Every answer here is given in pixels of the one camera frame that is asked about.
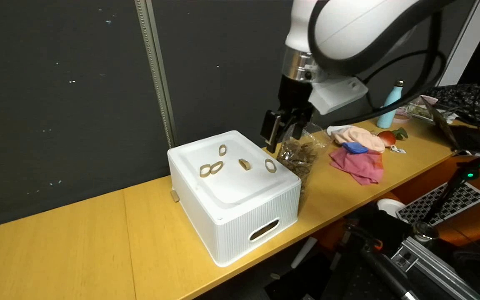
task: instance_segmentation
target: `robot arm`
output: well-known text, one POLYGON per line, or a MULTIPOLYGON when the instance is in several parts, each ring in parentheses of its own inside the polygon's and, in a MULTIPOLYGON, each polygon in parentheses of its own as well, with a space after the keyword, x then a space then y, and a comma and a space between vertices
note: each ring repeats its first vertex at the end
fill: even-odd
POLYGON ((316 109, 338 111, 368 89, 366 71, 418 22, 453 0, 294 0, 279 84, 279 109, 266 112, 261 136, 274 149, 288 127, 298 137, 316 109))

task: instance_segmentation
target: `white box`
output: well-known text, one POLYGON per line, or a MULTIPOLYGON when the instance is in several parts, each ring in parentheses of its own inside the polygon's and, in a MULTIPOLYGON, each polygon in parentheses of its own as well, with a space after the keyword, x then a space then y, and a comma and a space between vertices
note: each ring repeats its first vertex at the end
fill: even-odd
POLYGON ((296 221, 299 179, 231 131, 168 151, 171 192, 219 267, 296 221))

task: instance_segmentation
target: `yellow table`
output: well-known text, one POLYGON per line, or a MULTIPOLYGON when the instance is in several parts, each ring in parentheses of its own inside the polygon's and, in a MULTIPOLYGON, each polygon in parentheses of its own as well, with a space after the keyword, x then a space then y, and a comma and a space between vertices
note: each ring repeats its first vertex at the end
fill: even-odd
POLYGON ((449 157, 429 127, 408 126, 383 156, 379 186, 359 187, 321 157, 298 222, 229 267, 216 267, 163 177, 0 226, 0 300, 193 299, 449 157))

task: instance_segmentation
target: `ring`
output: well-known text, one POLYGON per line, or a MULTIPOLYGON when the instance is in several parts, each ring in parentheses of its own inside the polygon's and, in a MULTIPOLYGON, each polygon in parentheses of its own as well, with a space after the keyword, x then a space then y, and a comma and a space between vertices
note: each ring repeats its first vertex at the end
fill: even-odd
POLYGON ((226 154, 226 146, 219 146, 218 156, 223 157, 226 154))
POLYGON ((238 164, 241 166, 243 171, 251 171, 251 164, 249 162, 239 159, 238 164))
POLYGON ((274 172, 276 172, 276 166, 274 166, 273 161, 266 159, 266 161, 264 161, 264 166, 266 166, 266 171, 268 171, 269 174, 274 174, 274 172))
POLYGON ((208 177, 209 172, 211 172, 211 167, 208 164, 199 167, 199 177, 201 179, 208 177))
POLYGON ((218 174, 223 169, 223 162, 216 162, 209 167, 209 174, 218 174))

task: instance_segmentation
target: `pink rag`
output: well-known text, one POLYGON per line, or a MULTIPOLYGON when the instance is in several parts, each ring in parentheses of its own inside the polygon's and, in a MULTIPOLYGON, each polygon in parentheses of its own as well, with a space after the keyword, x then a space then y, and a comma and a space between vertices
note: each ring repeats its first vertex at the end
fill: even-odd
POLYGON ((371 132, 359 129, 359 127, 346 127, 339 132, 334 132, 333 137, 336 144, 339 146, 356 142, 371 152, 379 152, 379 154, 384 152, 384 142, 379 137, 371 136, 371 132))
POLYGON ((351 156, 338 149, 329 157, 338 171, 349 174, 359 186, 378 184, 383 177, 383 157, 376 152, 351 156))

